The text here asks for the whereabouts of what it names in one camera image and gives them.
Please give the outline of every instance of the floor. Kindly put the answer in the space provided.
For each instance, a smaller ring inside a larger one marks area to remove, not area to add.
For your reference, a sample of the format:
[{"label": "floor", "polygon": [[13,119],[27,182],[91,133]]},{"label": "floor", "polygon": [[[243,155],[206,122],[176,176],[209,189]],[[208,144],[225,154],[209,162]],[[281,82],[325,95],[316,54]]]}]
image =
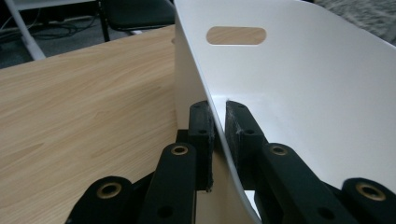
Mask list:
[{"label": "floor", "polygon": [[[111,40],[131,35],[113,30],[109,32]],[[47,57],[104,42],[100,20],[95,17],[65,21],[42,31],[33,28],[31,33],[34,33],[37,45]],[[4,35],[9,34],[0,34],[0,40]],[[0,41],[0,69],[31,61],[32,58],[19,37]]]}]

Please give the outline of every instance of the wooden table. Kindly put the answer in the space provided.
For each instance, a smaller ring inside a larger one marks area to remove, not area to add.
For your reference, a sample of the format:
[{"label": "wooden table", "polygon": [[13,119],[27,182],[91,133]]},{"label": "wooden table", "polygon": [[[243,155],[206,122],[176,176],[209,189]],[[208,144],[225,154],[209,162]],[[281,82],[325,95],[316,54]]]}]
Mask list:
[{"label": "wooden table", "polygon": [[0,223],[64,223],[175,141],[174,27],[0,70]]}]

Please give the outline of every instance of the cable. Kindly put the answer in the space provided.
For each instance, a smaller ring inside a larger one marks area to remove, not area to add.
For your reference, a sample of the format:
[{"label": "cable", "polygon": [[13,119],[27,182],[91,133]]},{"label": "cable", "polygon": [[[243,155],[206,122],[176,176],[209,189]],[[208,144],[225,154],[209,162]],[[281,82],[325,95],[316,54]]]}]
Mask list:
[{"label": "cable", "polygon": [[[41,40],[51,40],[51,39],[58,39],[58,38],[64,38],[64,37],[69,37],[72,35],[75,35],[81,31],[84,31],[86,29],[89,29],[91,27],[94,27],[93,23],[95,22],[97,16],[92,16],[91,22],[84,26],[84,27],[78,27],[72,23],[60,23],[60,24],[46,24],[46,25],[38,25],[33,27],[33,25],[36,23],[38,16],[36,17],[36,20],[34,23],[32,23],[29,27],[30,33],[34,38],[41,39]],[[40,32],[45,32],[45,31],[50,31],[54,29],[60,29],[64,30],[64,32],[59,33],[52,33],[52,34],[40,34]],[[13,40],[16,40],[21,37],[21,32],[16,31],[12,32],[9,34],[5,35],[0,35],[0,43],[6,43],[10,42]]]},{"label": "cable", "polygon": [[7,25],[7,23],[9,23],[10,21],[11,21],[11,19],[12,19],[12,16],[10,16],[7,20],[6,20],[6,22],[4,22],[4,24],[1,26],[1,28],[0,28],[0,31],[2,31],[5,27],[6,27],[6,25]]},{"label": "cable", "polygon": [[[35,23],[38,20],[38,17],[40,16],[40,13],[41,13],[41,8],[38,9],[37,15],[35,16],[35,20],[29,26],[26,27],[28,30],[35,25]],[[11,21],[11,19],[13,19],[12,16],[10,16],[7,19],[7,21],[2,25],[2,27],[0,28],[0,31],[2,31],[6,27],[6,25]],[[21,31],[19,31],[19,30],[13,31],[13,32],[10,32],[5,35],[0,35],[0,43],[10,42],[10,41],[16,40],[17,38],[20,38],[20,37],[21,37]]]},{"label": "cable", "polygon": [[[75,35],[81,31],[84,31],[86,29],[93,27],[94,26],[93,23],[95,22],[95,20],[96,20],[96,16],[92,16],[91,22],[84,27],[77,27],[76,25],[70,24],[70,23],[48,24],[45,26],[37,27],[36,31],[32,31],[32,36],[34,38],[42,39],[42,40],[50,40],[50,39],[69,37],[69,36]],[[56,34],[54,34],[54,33],[52,33],[52,34],[38,34],[39,32],[48,31],[50,29],[61,29],[61,30],[65,30],[65,32],[60,33],[60,34],[59,34],[59,32],[57,32]]]}]

